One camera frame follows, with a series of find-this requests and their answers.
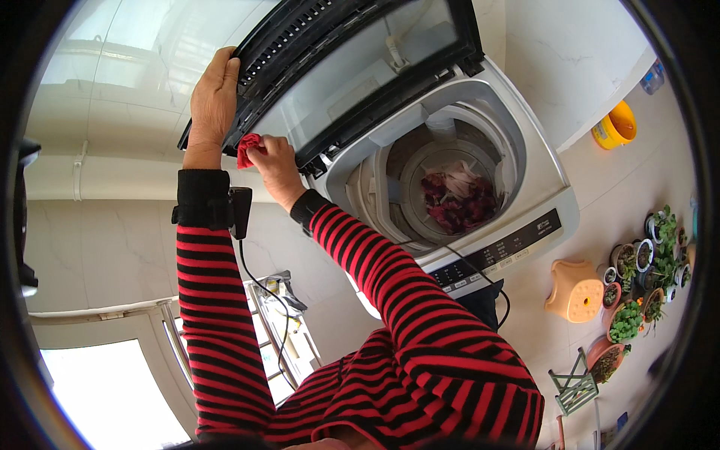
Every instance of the woman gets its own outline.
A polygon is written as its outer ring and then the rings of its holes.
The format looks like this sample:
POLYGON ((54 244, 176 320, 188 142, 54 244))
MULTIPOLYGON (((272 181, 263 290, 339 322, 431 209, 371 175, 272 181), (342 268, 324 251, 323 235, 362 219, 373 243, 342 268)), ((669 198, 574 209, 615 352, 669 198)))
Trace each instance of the woman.
POLYGON ((535 444, 544 399, 518 354, 448 297, 400 247, 306 190, 285 138, 252 148, 266 188, 347 271, 384 327, 310 375, 277 410, 227 230, 208 205, 227 198, 220 146, 235 114, 240 61, 218 50, 195 88, 179 172, 177 263, 197 433, 252 435, 298 449, 417 448, 438 437, 535 444))

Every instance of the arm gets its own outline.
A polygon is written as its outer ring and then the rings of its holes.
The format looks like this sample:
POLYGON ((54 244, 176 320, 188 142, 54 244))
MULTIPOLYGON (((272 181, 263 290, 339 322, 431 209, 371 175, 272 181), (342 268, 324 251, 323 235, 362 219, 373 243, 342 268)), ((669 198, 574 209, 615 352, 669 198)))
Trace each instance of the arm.
POLYGON ((306 191, 284 138, 266 137, 265 147, 267 156, 248 151, 265 186, 380 312, 408 389, 427 414, 442 417, 447 433, 463 429, 466 437, 534 443, 544 400, 513 348, 443 292, 409 253, 306 191))
POLYGON ((228 230, 210 230, 212 200, 228 198, 220 146, 235 114, 240 61, 218 50, 192 94, 192 130, 178 174, 177 264, 197 434, 262 436, 275 407, 228 230))
POLYGON ((198 207, 177 227, 177 274, 202 440, 262 436, 275 412, 232 239, 228 230, 208 229, 209 215, 199 212, 228 187, 224 171, 179 173, 179 204, 198 207))

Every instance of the ceiling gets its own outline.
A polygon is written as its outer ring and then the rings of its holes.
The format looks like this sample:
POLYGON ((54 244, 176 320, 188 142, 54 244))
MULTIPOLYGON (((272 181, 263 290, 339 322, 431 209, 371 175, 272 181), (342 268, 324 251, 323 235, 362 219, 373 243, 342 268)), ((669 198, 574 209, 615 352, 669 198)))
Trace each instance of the ceiling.
POLYGON ((44 154, 176 161, 189 99, 218 48, 279 0, 87 0, 59 39, 26 136, 44 154))

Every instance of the black cuff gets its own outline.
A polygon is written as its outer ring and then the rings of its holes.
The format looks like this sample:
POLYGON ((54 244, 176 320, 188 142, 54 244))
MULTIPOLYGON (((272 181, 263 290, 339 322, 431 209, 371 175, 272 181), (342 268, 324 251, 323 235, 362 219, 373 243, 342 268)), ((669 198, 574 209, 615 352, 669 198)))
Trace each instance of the black cuff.
POLYGON ((191 168, 178 171, 178 204, 206 206, 224 199, 230 191, 230 174, 222 170, 191 168))
POLYGON ((185 227, 226 228, 230 174, 222 170, 178 171, 178 206, 173 223, 185 227))
POLYGON ((308 189, 299 199, 292 205, 290 217, 301 224, 306 232, 310 232, 310 221, 315 213, 320 211, 323 206, 331 204, 325 197, 318 194, 314 189, 308 189))

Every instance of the control panel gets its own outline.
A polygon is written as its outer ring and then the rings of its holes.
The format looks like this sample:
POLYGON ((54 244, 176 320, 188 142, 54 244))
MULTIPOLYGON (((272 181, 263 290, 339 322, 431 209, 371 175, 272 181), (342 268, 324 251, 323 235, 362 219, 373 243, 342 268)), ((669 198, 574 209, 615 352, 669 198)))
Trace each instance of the control panel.
MULTIPOLYGON (((485 275, 509 266, 529 255, 529 246, 558 231, 562 227, 556 209, 552 209, 537 220, 525 225, 520 230, 505 236, 503 239, 476 251, 465 259, 470 261, 485 275)), ((465 260, 459 259, 430 273, 438 282, 443 291, 450 292, 459 289, 468 283, 482 278, 465 260)))

